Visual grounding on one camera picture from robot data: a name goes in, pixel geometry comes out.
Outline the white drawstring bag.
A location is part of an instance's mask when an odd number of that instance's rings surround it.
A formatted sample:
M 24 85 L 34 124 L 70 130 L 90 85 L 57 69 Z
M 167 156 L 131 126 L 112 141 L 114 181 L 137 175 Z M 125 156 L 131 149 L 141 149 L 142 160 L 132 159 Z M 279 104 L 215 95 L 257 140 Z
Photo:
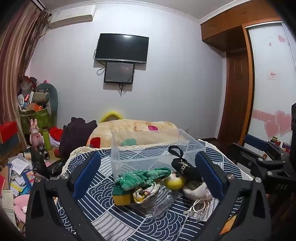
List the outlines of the white drawstring bag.
M 193 203 L 190 208 L 183 212 L 184 215 L 195 219 L 196 221 L 206 222 L 213 212 L 213 196 L 205 182 L 188 182 L 182 188 L 182 191 Z

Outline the yellow green sponge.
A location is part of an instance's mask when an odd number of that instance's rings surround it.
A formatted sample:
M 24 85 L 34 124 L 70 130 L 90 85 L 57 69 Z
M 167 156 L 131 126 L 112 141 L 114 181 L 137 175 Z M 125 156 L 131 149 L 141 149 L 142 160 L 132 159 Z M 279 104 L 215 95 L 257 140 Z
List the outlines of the yellow green sponge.
M 114 185 L 112 198 L 116 206 L 130 205 L 132 202 L 132 193 L 123 190 L 120 185 Z

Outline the yellow white plush ball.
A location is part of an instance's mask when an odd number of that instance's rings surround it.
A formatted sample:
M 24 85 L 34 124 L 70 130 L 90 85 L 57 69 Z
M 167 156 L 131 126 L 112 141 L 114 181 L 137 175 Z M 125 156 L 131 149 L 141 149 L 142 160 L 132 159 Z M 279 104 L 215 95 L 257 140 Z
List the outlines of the yellow white plush ball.
M 170 190 L 179 190 L 185 185 L 186 179 L 179 173 L 172 172 L 164 179 L 164 185 Z

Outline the black strap pouch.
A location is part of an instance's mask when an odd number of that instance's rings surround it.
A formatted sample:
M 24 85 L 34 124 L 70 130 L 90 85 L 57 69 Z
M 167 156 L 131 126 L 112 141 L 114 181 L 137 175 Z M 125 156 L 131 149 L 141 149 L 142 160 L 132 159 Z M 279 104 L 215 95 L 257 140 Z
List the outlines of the black strap pouch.
M 168 152 L 175 156 L 171 162 L 171 166 L 181 174 L 187 181 L 202 182 L 202 177 L 196 167 L 190 164 L 183 156 L 184 152 L 177 146 L 171 145 Z

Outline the green knitted cloth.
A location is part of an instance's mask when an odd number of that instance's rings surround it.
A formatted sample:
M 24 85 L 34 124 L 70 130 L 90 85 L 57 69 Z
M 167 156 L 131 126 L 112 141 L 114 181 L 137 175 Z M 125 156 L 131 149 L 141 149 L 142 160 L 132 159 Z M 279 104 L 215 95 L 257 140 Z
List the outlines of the green knitted cloth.
M 119 184 L 125 191 L 135 189 L 137 187 L 147 187 L 158 180 L 162 180 L 170 176 L 169 168 L 156 168 L 153 170 L 130 171 L 120 174 L 114 181 Z

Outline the silver mesh scrubber bag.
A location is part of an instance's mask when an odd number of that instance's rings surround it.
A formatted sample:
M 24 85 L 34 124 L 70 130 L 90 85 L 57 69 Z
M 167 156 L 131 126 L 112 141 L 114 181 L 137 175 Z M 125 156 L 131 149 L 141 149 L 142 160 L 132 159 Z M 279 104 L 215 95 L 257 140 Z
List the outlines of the silver mesh scrubber bag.
M 163 215 L 174 202 L 171 190 L 165 186 L 159 188 L 158 193 L 140 206 L 147 218 L 157 218 Z

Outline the floral yellow white cloth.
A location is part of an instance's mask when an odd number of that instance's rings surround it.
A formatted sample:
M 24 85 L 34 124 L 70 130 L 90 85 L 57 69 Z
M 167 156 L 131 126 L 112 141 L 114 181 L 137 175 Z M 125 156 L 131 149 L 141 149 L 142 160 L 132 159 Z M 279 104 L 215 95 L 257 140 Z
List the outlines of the floral yellow white cloth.
M 138 189 L 136 189 L 132 194 L 133 202 L 136 204 L 145 203 L 151 197 L 155 196 L 158 193 L 160 187 L 161 184 L 158 184 L 156 182 L 145 188 L 138 187 Z

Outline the clear plastic storage box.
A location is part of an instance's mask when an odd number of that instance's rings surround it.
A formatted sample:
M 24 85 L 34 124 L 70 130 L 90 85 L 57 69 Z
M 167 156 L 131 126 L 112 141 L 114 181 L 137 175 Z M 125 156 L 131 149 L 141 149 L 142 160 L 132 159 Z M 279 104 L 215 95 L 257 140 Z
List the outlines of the clear plastic storage box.
M 166 167 L 174 171 L 171 166 L 175 156 L 168 152 L 171 145 L 177 145 L 183 152 L 184 158 L 195 166 L 195 156 L 206 148 L 198 140 L 179 129 L 178 138 L 172 142 L 149 144 L 141 146 L 112 146 L 111 168 L 114 178 L 130 171 L 153 170 Z

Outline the wooden wardrobe with door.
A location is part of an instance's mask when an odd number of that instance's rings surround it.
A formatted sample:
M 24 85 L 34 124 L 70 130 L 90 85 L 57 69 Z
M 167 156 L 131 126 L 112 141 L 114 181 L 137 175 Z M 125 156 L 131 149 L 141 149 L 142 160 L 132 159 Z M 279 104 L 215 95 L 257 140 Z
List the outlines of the wooden wardrobe with door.
M 222 151 L 243 143 L 251 119 L 254 63 L 246 28 L 279 20 L 267 1 L 233 1 L 201 20 L 202 41 L 226 55 L 224 108 L 214 143 Z

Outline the green bottle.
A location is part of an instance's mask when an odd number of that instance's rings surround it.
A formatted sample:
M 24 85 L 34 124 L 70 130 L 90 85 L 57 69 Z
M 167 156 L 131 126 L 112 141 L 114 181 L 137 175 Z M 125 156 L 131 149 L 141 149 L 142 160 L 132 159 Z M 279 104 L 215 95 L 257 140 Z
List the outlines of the green bottle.
M 43 140 L 44 140 L 44 146 L 45 146 L 45 149 L 47 151 L 51 150 L 52 149 L 52 145 L 51 145 L 51 141 L 50 141 L 50 135 L 49 135 L 49 131 L 47 128 L 44 128 L 42 130 L 42 134 L 43 134 Z

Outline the dark purple garment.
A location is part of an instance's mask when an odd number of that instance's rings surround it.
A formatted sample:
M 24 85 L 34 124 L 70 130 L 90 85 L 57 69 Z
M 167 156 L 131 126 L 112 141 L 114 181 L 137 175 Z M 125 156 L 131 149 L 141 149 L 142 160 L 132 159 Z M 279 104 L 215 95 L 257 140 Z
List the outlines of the dark purple garment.
M 63 127 L 59 145 L 61 158 L 68 159 L 75 149 L 86 146 L 90 135 L 96 128 L 96 120 L 86 123 L 83 118 L 72 117 L 70 123 Z

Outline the navy patterned table cloth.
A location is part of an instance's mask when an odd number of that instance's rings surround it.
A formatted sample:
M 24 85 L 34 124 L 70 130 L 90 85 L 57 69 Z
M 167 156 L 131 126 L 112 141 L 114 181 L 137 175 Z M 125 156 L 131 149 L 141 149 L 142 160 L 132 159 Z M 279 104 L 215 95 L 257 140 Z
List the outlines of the navy patterned table cloth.
M 253 179 L 208 142 L 195 140 L 179 145 L 185 159 L 192 165 L 196 151 L 202 146 L 209 159 L 226 174 L 234 174 L 237 179 L 242 180 Z M 124 161 L 168 157 L 168 147 L 169 145 L 162 144 L 128 148 L 120 151 L 120 157 Z M 185 212 L 191 209 L 194 201 L 188 199 L 182 190 L 171 191 L 160 184 L 158 192 L 148 201 L 117 206 L 112 197 L 114 178 L 111 170 L 111 148 L 81 147 L 74 150 L 62 173 L 71 174 L 93 152 L 100 154 L 101 164 L 85 195 L 77 204 L 105 240 L 194 240 L 219 203 L 216 198 L 206 203 L 200 201 L 195 205 L 197 212 L 187 214 Z

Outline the green cardboard box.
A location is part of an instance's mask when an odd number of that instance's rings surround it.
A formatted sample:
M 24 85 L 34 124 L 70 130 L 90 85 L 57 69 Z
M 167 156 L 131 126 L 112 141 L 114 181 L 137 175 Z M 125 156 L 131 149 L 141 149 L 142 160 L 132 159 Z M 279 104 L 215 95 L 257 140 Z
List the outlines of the green cardboard box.
M 50 129 L 54 126 L 54 118 L 48 114 L 46 109 L 21 113 L 20 118 L 24 134 L 30 134 L 31 120 L 37 120 L 40 133 L 44 128 Z

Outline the beige patchwork blanket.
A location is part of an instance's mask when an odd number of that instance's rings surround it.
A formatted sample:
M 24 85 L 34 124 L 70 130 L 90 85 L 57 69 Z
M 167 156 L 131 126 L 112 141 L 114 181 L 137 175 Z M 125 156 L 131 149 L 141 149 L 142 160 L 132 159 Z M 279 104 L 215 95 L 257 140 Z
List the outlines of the beige patchwork blanket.
M 110 148 L 112 146 L 141 146 L 175 141 L 179 129 L 167 121 L 112 120 L 99 123 L 86 146 Z

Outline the small black wall monitor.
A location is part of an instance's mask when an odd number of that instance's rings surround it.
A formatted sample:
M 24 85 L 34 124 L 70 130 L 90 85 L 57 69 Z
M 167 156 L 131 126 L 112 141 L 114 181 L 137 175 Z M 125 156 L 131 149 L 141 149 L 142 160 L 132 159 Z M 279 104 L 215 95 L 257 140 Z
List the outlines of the small black wall monitor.
M 107 62 L 104 82 L 117 84 L 132 84 L 134 64 L 121 62 Z

